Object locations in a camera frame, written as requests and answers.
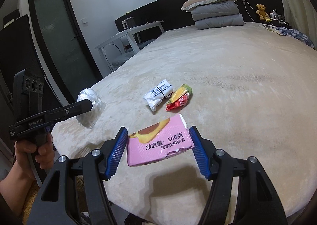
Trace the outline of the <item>person's left forearm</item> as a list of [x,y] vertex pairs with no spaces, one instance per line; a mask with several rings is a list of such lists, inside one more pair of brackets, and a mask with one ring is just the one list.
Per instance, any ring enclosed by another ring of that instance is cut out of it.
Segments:
[[17,158],[8,175],[1,181],[1,195],[14,215],[20,215],[33,181],[28,158]]

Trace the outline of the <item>person's left hand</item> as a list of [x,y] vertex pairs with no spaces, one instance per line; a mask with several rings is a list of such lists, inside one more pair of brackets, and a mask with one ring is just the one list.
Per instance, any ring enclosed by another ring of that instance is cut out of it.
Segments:
[[43,170],[51,169],[54,165],[55,151],[53,150],[53,137],[49,132],[47,133],[46,143],[42,146],[37,147],[27,140],[22,140],[14,144],[14,150],[16,154],[16,163],[14,165],[22,171],[23,175],[26,175],[31,180],[35,180],[35,176],[27,154],[36,153],[35,161]]

